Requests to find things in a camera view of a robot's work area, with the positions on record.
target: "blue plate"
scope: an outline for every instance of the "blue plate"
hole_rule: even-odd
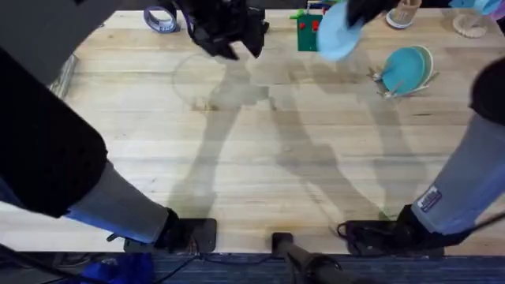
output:
[[[412,47],[403,47],[393,52],[386,60],[382,81],[387,90],[396,90],[397,95],[403,95],[419,87],[425,74],[425,59],[421,52]]]
[[[362,21],[352,28],[347,26],[347,2],[333,5],[323,16],[317,31],[317,50],[327,60],[347,56],[361,37]]]

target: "white label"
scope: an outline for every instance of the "white label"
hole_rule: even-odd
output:
[[[437,187],[432,185],[428,191],[417,201],[417,206],[424,212],[428,212],[439,200],[442,199],[442,193]]]

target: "black cover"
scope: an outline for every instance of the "black cover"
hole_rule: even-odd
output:
[[[60,217],[98,182],[105,143],[2,48],[0,66],[0,176],[24,209]]]
[[[505,58],[484,68],[473,83],[470,107],[481,117],[505,125]]]

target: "wooden tabletop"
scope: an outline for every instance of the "wooden tabletop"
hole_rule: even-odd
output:
[[[181,217],[217,219],[218,252],[269,252],[271,234],[289,231],[309,251],[346,253],[335,224],[394,219],[423,193],[466,129],[473,78],[505,55],[491,21],[481,39],[456,34],[461,12],[421,9],[404,31],[377,19],[337,63],[297,52],[294,11],[268,11],[263,53],[235,44],[239,62],[208,57],[185,30],[159,35],[141,12],[117,12],[76,51],[66,102],[144,194]],[[383,100],[368,68],[418,44],[439,77]],[[501,199],[487,214],[504,208]],[[121,251],[108,234],[0,207],[0,242],[15,249]],[[502,223],[448,253],[503,255],[504,240]]]

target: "wooden cup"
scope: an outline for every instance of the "wooden cup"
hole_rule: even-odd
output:
[[[402,0],[391,13],[391,20],[399,25],[410,24],[421,3],[422,0]]]

